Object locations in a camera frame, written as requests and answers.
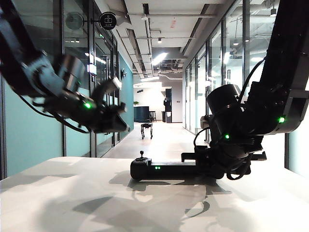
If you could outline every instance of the table surface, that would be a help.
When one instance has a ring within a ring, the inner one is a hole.
[[[136,182],[130,159],[63,157],[1,184],[2,232],[308,232],[309,181],[253,162],[230,181]]]

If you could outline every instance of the floor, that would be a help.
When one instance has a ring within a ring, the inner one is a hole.
[[[130,158],[140,156],[144,151],[144,157],[154,161],[164,159],[181,161],[182,152],[193,152],[194,135],[183,128],[182,123],[153,123],[153,138],[150,139],[150,129],[144,129],[145,138],[141,138],[141,123],[134,123],[134,130],[116,147],[109,150],[103,158]],[[199,136],[197,144],[205,144],[203,136]]]

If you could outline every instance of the green led light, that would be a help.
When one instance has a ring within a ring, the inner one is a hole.
[[[84,103],[84,106],[85,106],[87,109],[90,109],[90,108],[91,108],[91,104],[88,103],[88,102]]]
[[[285,122],[285,118],[284,117],[280,117],[280,118],[278,118],[278,121],[279,121],[279,123],[283,123],[283,122]]]

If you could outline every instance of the black cable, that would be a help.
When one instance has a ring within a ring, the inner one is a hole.
[[[248,83],[249,83],[250,78],[252,77],[252,75],[253,75],[253,73],[255,72],[255,70],[260,66],[260,64],[264,62],[265,59],[266,59],[266,57],[264,57],[261,61],[259,61],[259,62],[254,66],[254,68],[253,68],[253,69],[251,70],[251,72],[249,73],[249,75],[248,75],[248,77],[247,77],[245,83],[243,84],[242,90],[241,90],[240,95],[239,95],[239,100],[238,100],[238,105],[239,105],[239,107],[240,107],[240,104],[241,104],[241,100],[242,100],[242,98],[243,98],[243,95],[245,94],[246,87],[247,87],[247,85],[248,85]]]
[[[60,115],[58,115],[57,113],[54,113],[53,116],[55,117],[55,119],[58,122],[61,122],[63,125],[71,128],[72,130],[75,130],[75,131],[78,131],[78,132],[81,132],[81,133],[85,133],[85,134],[90,133],[90,129],[88,127],[86,127],[88,131],[85,131],[85,130],[82,130],[82,129],[76,127],[76,126],[73,126],[72,124],[70,124],[69,122],[64,120],[64,118],[61,117]]]
[[[236,162],[236,163],[237,163],[236,165],[239,165],[239,164],[243,163],[244,160],[247,160],[246,166],[243,168],[243,170],[242,170],[242,172],[240,173],[239,176],[237,176],[237,177],[235,177],[235,178],[232,177],[232,174],[231,174],[232,169],[233,169],[233,168],[238,168],[238,167],[236,167],[235,163],[233,163],[233,164],[230,165],[229,168],[227,169],[227,171],[226,171],[226,177],[227,177],[229,180],[239,180],[239,179],[241,179],[241,178],[245,175],[245,173],[247,172],[247,170],[248,170],[248,168],[249,168],[249,166],[250,166],[250,164],[251,164],[252,156],[253,156],[253,153],[250,153],[246,158],[241,159],[241,160],[240,160],[241,162],[240,162],[239,160]]]
[[[37,112],[38,114],[43,115],[43,116],[46,116],[46,117],[55,118],[54,116],[47,115],[47,114],[44,114],[44,113],[38,111],[38,110],[37,110],[36,108],[34,108],[24,97],[22,97],[22,96],[20,96],[20,95],[18,95],[18,96],[19,96],[19,98],[20,98],[24,103],[26,103],[32,110],[34,110],[34,111]]]
[[[249,73],[247,79],[245,80],[245,83],[243,84],[242,90],[241,90],[240,95],[239,95],[239,99],[238,99],[238,101],[237,101],[237,109],[239,109],[239,112],[236,111],[235,116],[234,116],[234,119],[233,119],[232,123],[230,124],[230,128],[229,128],[229,130],[227,131],[228,133],[230,133],[230,131],[232,130],[232,128],[233,128],[233,126],[234,126],[234,124],[235,124],[235,122],[236,122],[236,119],[237,119],[238,116],[239,116],[239,113],[240,113],[240,110],[241,110],[241,101],[242,101],[242,98],[243,98],[243,96],[244,96],[244,94],[245,94],[246,87],[247,87],[247,85],[248,85],[248,83],[249,83],[249,80],[250,80],[250,78],[252,77],[252,75],[253,75],[253,73],[255,72],[255,70],[260,66],[261,63],[264,62],[265,59],[266,59],[266,57],[264,57],[261,61],[259,61],[259,62],[254,66],[254,68],[253,68],[253,69],[251,70],[251,72]]]
[[[196,140],[197,140],[197,137],[199,136],[199,134],[201,134],[203,131],[209,129],[210,127],[205,127],[203,130],[201,130],[199,133],[196,134],[194,140],[193,140],[193,144],[194,144],[194,148],[197,148],[197,145],[196,145]]]

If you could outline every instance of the ceiling light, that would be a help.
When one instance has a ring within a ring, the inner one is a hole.
[[[148,18],[147,18],[147,15],[146,14],[143,14],[143,16],[141,17],[141,19],[143,20],[143,21],[146,21]]]
[[[263,59],[264,59],[263,57],[253,57],[253,58],[251,58],[251,61],[252,62],[259,62],[259,61],[261,61]]]
[[[277,16],[277,9],[273,8],[270,10],[270,17],[276,17]]]
[[[158,55],[156,58],[154,58],[154,60],[152,61],[153,65],[157,65],[158,63],[160,63],[162,60],[164,60],[164,58],[167,56],[166,52],[161,53],[160,55]]]
[[[152,76],[152,77],[147,77],[147,78],[143,78],[140,81],[145,82],[145,81],[154,81],[154,80],[159,80],[159,76]]]

